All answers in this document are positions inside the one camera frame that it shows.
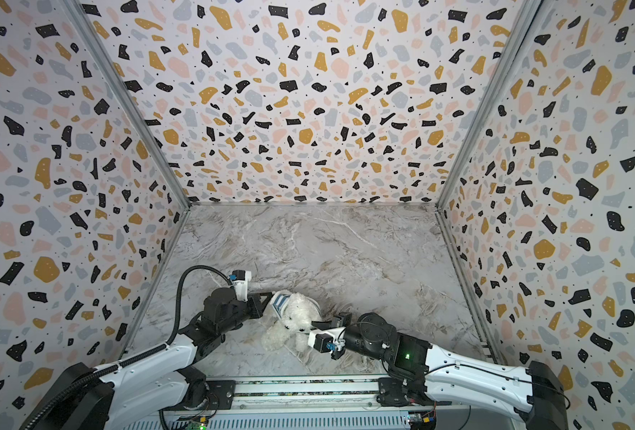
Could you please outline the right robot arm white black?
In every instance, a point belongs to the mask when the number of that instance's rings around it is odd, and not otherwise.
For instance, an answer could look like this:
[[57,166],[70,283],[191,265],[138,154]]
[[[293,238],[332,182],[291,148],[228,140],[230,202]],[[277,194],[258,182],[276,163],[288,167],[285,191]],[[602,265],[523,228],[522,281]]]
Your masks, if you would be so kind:
[[528,429],[568,428],[563,384],[541,362],[510,367],[468,358],[400,333],[375,313],[356,322],[349,313],[314,322],[308,346],[333,360],[351,351],[380,362],[387,375],[376,401],[383,407],[457,402],[520,419]]

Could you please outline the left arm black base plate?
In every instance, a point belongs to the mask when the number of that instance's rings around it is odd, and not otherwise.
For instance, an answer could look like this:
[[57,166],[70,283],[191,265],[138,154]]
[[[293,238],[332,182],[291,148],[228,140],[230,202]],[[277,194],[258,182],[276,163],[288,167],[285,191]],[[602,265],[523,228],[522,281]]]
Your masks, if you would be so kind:
[[230,410],[237,383],[234,380],[196,381],[186,389],[183,399],[166,410],[211,412]]

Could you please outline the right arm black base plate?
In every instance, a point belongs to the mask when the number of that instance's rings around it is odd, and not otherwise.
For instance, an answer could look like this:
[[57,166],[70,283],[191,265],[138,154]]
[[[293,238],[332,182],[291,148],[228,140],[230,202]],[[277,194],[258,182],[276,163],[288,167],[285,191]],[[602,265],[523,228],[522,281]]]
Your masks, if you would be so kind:
[[435,401],[427,395],[423,377],[399,380],[392,377],[378,379],[376,401],[384,407],[404,408],[412,405],[434,406]]

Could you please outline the white fluffy teddy bear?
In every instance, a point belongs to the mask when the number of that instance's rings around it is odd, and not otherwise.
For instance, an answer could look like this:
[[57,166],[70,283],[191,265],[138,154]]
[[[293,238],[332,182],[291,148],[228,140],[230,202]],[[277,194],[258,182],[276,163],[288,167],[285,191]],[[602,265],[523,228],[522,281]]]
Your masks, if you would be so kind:
[[262,337],[262,345],[267,351],[275,351],[287,341],[294,340],[296,351],[302,353],[308,348],[312,322],[321,320],[321,308],[315,299],[292,292],[283,319],[276,316],[276,321]]

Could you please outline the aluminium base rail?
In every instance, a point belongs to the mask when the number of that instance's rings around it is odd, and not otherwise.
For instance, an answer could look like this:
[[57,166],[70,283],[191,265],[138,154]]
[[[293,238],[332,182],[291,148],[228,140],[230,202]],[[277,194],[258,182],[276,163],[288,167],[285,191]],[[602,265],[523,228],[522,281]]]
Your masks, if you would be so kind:
[[[210,378],[234,380],[237,383],[230,410],[234,413],[284,412],[380,412],[389,410],[429,410],[432,406],[412,405],[396,408],[384,407],[376,401],[378,379],[381,374],[363,376],[268,376]],[[516,378],[494,381],[484,374],[480,386],[463,387],[460,383],[426,381],[427,395],[439,405],[469,404],[481,409],[514,417],[519,410],[528,412],[532,405],[530,383]]]

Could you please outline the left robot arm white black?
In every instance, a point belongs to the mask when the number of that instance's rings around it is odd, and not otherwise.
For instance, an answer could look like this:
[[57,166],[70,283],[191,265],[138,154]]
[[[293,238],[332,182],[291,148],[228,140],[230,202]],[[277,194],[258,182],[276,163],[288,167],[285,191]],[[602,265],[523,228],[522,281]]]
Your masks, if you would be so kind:
[[273,298],[217,288],[174,339],[113,363],[68,367],[23,421],[23,429],[121,429],[189,398],[206,400],[205,375],[193,365],[226,340],[229,331],[259,319]]

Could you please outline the blue white striped knit sweater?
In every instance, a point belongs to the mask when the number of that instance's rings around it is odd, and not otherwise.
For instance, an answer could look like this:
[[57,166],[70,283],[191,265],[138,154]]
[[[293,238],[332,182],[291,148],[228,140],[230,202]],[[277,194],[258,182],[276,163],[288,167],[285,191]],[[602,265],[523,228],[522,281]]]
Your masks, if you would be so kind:
[[292,293],[287,290],[277,291],[274,293],[270,305],[278,319],[283,319],[284,311],[286,306],[288,306],[291,297]]

